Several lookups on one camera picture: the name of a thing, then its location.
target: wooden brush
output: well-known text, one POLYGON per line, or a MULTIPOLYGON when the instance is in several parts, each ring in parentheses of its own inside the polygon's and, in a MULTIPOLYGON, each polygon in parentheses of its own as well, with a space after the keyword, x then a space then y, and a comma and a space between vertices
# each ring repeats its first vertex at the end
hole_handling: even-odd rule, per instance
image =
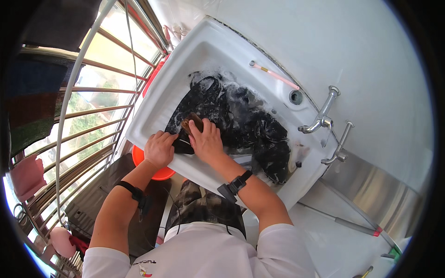
POLYGON ((181 126, 182 128, 187 132, 187 134, 192 135, 192 132, 190 131, 190 127, 189 127, 189 121, 193 120, 195 123, 195 126, 198 128, 198 130, 200 132, 204 131, 204 124, 201 120, 200 117, 198 117, 198 115, 196 115, 195 113, 190 113, 187 118, 185 118, 182 122, 181 122, 181 126))

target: chrome faucet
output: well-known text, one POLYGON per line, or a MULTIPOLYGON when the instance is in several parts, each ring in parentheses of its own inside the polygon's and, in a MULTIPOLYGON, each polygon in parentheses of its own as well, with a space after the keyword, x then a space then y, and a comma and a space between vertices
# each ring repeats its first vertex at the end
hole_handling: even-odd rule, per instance
POLYGON ((346 138, 348 137, 349 131, 353 127, 354 127, 354 124, 351 121, 346 120, 346 128, 344 129, 343 135, 341 136, 340 142, 338 143, 337 148, 335 149, 334 154, 332 155, 331 158, 322 159, 321 160, 322 164, 330 165, 336 159, 338 159, 340 162, 345 162, 348 159, 348 156, 346 154, 344 154, 344 152, 342 152, 342 150, 343 150, 343 145, 344 145, 344 143, 346 141, 346 138))
POLYGON ((312 125, 301 125, 298 127, 298 131, 303 132, 304 134, 312 133, 319 129, 320 127, 327 127, 329 130, 329 134, 326 140, 322 140, 322 147, 324 148, 328 142, 329 136, 331 135, 332 126, 334 125, 334 121, 327 116, 329 109, 336 97, 340 95, 340 90, 335 86, 329 86, 329 94, 327 100, 324 102, 323 107, 318 113, 312 125))

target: sink basin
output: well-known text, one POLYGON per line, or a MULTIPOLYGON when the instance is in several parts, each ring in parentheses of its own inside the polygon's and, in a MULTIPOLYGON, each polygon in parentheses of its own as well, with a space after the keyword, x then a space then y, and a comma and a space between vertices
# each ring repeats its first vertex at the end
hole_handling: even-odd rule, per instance
MULTIPOLYGON (((298 143, 309 149, 302 167, 297 168, 284 185, 275 188, 285 206, 290 209, 326 170, 327 166, 321 164, 320 160, 332 156, 336 142, 331 138, 323 149, 320 141, 328 135, 326 129, 319 129, 312 134, 298 132, 297 126, 312 123, 317 115, 316 109, 306 97, 303 97, 300 105, 291 103, 289 94, 293 88, 264 71, 250 67, 251 60, 286 76, 239 34, 209 17, 204 18, 172 52, 147 95, 136 107, 137 111, 125 136, 143 149, 151 134, 165 130, 176 107, 190 90, 189 74, 215 69, 229 71, 264 99, 271 110, 276 111, 274 116, 288 131, 291 149, 298 143)), ((217 188, 226 182, 195 155, 175 154, 169 167, 217 194, 217 188)))

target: hand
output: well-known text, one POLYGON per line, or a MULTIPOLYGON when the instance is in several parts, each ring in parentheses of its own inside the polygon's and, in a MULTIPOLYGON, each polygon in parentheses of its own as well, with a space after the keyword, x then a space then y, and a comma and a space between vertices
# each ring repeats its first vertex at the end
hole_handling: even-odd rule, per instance
POLYGON ((179 134, 170 135, 161 130, 151 135, 144 147, 144 160, 150 162, 157 170, 169 165, 174 154, 171 144, 178 136, 179 134))
POLYGON ((211 165, 215 159, 218 159, 221 155, 225 155, 222 150, 223 142, 221 141, 221 132, 209 119, 204 118, 202 122, 204 124, 204 130, 201 133, 194 121, 189 121, 190 131, 193 135, 189 135, 190 144, 195 154, 202 161, 211 165))

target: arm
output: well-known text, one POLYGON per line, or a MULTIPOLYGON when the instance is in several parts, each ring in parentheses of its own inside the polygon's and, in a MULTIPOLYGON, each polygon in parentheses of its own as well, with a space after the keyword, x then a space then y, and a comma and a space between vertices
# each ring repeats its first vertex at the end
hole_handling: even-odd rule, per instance
MULTIPOLYGON (((226 181, 231 182, 246 170, 223 152, 221 133, 215 124, 208 119, 202 121, 204 123, 203 133, 200 133, 192 120, 189 121, 189 127, 193 134, 190 136, 190 143, 195 154, 221 174, 226 181)), ((246 186, 238 192, 238 196, 258 217, 260 233, 273 224, 292 225, 281 199, 255 175, 248 178, 246 186)))
MULTIPOLYGON (((173 160, 172 143, 177 137, 162 131, 150 136, 144 148, 144 161, 122 180, 144 191, 153 175, 173 160)), ((108 247, 128 255, 128 225, 137 207, 131 192, 115 186, 97 215, 89 247, 108 247)))

